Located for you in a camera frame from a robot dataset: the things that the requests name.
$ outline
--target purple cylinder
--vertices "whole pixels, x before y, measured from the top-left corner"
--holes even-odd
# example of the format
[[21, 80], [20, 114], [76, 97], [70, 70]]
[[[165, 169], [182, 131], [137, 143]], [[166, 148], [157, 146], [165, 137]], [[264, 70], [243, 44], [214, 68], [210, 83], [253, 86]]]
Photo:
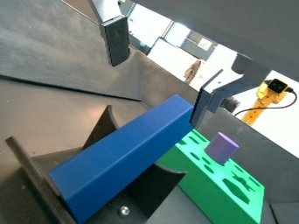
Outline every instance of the purple cylinder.
[[218, 132], [205, 148], [205, 153], [216, 163], [224, 165], [237, 149], [237, 144]]

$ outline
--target black holder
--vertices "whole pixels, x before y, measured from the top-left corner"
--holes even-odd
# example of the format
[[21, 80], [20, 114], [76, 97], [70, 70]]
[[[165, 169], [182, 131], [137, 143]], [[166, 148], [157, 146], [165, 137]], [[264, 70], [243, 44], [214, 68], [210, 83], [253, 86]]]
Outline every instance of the black holder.
[[[76, 221], [61, 201], [60, 194], [48, 177], [48, 171], [76, 155], [76, 153], [85, 150], [116, 129], [117, 124], [112, 116], [110, 105], [108, 105], [81, 148], [30, 157], [13, 136], [5, 140], [21, 163], [24, 172], [54, 223], [70, 224], [76, 223]], [[88, 219], [86, 223], [145, 223], [184, 175], [185, 172], [182, 171], [170, 171], [158, 164], [152, 164], [118, 195]]]

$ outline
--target screw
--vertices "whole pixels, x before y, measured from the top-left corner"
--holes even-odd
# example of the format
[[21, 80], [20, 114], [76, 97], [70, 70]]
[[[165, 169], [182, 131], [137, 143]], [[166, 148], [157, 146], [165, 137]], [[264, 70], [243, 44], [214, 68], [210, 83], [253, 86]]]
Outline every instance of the screw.
[[129, 215], [129, 209], [126, 206], [121, 206], [120, 209], [118, 209], [118, 212], [120, 212], [120, 215], [122, 217], [128, 216]]

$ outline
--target green shape sorter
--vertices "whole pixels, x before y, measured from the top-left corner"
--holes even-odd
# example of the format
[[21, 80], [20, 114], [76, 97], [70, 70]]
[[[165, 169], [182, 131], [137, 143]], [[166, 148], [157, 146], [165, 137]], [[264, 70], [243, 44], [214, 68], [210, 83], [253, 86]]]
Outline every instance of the green shape sorter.
[[186, 171], [178, 186], [213, 224], [259, 223], [264, 187], [231, 159], [224, 166], [210, 159], [208, 144], [193, 129], [157, 163]]

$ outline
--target blue block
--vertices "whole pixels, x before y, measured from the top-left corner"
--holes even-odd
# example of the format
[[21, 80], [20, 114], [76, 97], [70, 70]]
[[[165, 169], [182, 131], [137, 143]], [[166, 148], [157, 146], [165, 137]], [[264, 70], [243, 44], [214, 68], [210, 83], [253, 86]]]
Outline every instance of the blue block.
[[192, 130], [192, 105], [172, 96], [49, 171], [78, 223], [109, 202]]

